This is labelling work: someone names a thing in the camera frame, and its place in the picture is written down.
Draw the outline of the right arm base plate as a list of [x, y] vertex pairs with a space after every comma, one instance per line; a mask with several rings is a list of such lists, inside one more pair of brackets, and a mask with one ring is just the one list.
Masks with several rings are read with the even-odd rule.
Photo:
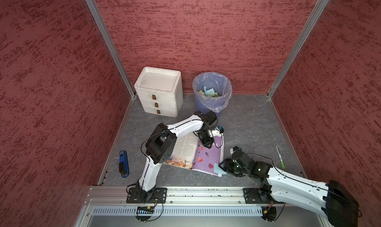
[[246, 204], [283, 204], [275, 201], [269, 191], [260, 188], [243, 188], [243, 195]]

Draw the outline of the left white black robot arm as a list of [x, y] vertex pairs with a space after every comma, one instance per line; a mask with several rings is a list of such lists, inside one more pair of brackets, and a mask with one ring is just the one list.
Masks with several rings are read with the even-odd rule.
[[146, 164], [141, 178], [136, 184], [137, 194], [142, 202], [149, 202], [154, 194], [156, 180], [163, 163], [169, 159], [176, 141], [188, 134], [195, 134], [202, 147], [217, 147], [212, 129], [216, 128], [217, 115], [213, 111], [195, 112], [189, 118], [172, 125], [160, 123], [152, 135], [143, 143], [146, 147]]

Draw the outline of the science magazine book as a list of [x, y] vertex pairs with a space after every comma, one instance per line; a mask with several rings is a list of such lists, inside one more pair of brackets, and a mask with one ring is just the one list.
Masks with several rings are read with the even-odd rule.
[[205, 148], [194, 133], [179, 138], [166, 165], [177, 166], [217, 176], [213, 173], [214, 164], [224, 160], [224, 137], [215, 137], [211, 149]]

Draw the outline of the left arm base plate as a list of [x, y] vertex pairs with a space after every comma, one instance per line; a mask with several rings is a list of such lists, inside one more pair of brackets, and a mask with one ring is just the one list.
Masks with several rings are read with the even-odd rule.
[[166, 203], [167, 198], [167, 188], [156, 187], [145, 192], [143, 190], [137, 190], [135, 187], [131, 187], [128, 190], [128, 196], [126, 203], [128, 204], [140, 204], [140, 203]]

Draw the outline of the blue sticky note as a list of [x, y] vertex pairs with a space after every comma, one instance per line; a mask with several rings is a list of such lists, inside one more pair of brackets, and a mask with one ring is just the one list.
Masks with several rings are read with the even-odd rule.
[[227, 174], [227, 172], [221, 169], [217, 163], [214, 164], [213, 173], [219, 177]]

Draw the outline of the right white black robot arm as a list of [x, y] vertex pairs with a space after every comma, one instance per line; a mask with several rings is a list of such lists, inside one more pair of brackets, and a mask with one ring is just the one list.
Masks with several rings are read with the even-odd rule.
[[260, 187], [262, 202], [287, 203], [326, 218], [334, 227], [356, 227], [362, 213], [359, 202], [339, 182], [328, 183], [305, 179], [278, 169], [273, 163], [256, 161], [240, 148], [219, 167], [236, 177], [248, 176]]

